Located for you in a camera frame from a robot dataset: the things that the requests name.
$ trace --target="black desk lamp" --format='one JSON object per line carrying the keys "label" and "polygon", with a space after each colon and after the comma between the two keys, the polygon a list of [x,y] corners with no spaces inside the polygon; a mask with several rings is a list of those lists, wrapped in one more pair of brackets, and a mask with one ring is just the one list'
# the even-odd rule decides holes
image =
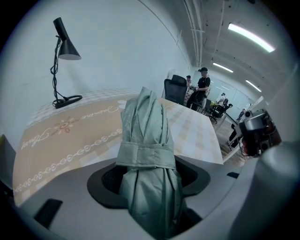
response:
{"label": "black desk lamp", "polygon": [[[52,105],[55,108],[61,108],[64,106],[67,106],[69,104],[72,104],[74,102],[79,101],[82,99],[81,95],[74,95],[70,97],[64,97],[61,95],[57,90],[56,90],[56,77],[55,75],[57,74],[58,71],[58,58],[57,58],[57,50],[60,47],[60,51],[58,53],[58,57],[60,59],[65,59],[65,60],[80,60],[81,56],[79,55],[78,51],[75,49],[74,45],[72,44],[67,31],[64,27],[64,24],[62,23],[61,18],[57,18],[53,21],[54,26],[57,30],[58,38],[56,48],[55,48],[55,56],[54,56],[54,65],[50,69],[51,73],[53,74],[53,88],[54,88],[54,96],[55,100],[52,102]],[[58,99],[57,94],[61,95],[64,99]]]}

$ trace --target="floor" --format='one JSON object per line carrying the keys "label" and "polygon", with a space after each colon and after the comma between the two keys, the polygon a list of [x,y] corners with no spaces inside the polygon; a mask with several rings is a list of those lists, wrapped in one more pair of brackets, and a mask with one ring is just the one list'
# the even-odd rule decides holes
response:
{"label": "floor", "polygon": [[[216,127],[216,122],[211,120],[213,127]],[[227,143],[230,134],[233,132],[231,128],[231,123],[228,121],[224,121],[219,130],[216,132],[217,139],[220,144],[222,157],[225,157],[231,150]],[[248,157],[242,156],[241,152],[238,151],[234,154],[229,160],[224,162],[225,165],[235,165],[235,166],[243,166]]]}

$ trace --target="man in black shirt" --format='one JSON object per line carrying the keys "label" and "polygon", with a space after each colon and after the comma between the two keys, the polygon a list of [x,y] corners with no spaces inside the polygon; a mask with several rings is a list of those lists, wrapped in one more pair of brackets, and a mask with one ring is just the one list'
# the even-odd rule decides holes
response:
{"label": "man in black shirt", "polygon": [[205,91],[208,90],[210,85],[210,78],[207,76],[207,68],[203,67],[198,70],[198,72],[201,72],[201,78],[198,82],[198,89],[193,92],[193,94],[190,96],[190,98],[187,101],[187,107],[190,108],[192,105],[193,110],[197,110],[197,105],[192,104],[192,102],[201,103],[203,99],[205,98]]}

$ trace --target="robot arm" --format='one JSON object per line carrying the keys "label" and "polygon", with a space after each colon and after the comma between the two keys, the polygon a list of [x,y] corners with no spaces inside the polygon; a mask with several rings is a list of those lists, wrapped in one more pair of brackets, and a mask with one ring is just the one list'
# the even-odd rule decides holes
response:
{"label": "robot arm", "polygon": [[281,142],[277,129],[265,110],[247,111],[245,121],[236,127],[237,135],[243,136],[244,152],[260,156],[267,149]]}

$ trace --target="fluorescent light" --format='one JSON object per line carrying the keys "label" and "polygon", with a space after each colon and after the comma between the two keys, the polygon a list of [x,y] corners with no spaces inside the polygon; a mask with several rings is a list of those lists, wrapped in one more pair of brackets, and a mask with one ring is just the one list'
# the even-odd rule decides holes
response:
{"label": "fluorescent light", "polygon": [[256,88],[257,91],[261,92],[261,90],[256,87],[253,83],[249,82],[248,80],[246,80],[247,83],[249,83],[252,87]]}
{"label": "fluorescent light", "polygon": [[218,66],[218,67],[220,67],[220,68],[223,68],[223,69],[227,70],[228,72],[233,73],[232,70],[230,70],[230,69],[228,69],[228,68],[226,68],[226,67],[223,67],[223,66],[221,66],[221,65],[219,65],[219,64],[217,64],[217,63],[215,63],[215,62],[213,63],[213,65],[216,65],[216,66]]}
{"label": "fluorescent light", "polygon": [[275,48],[272,47],[270,44],[268,44],[266,41],[262,40],[260,37],[258,37],[257,35],[253,34],[252,32],[249,32],[246,29],[243,29],[237,25],[234,24],[229,24],[228,26],[229,30],[235,31],[241,35],[243,35],[244,37],[249,38],[250,40],[256,42],[259,46],[263,47],[265,50],[267,50],[269,53],[274,51]]}
{"label": "fluorescent light", "polygon": [[224,86],[222,86],[222,88],[225,88],[225,89],[227,89],[228,91],[230,91],[228,88],[226,88],[226,87],[224,87]]}

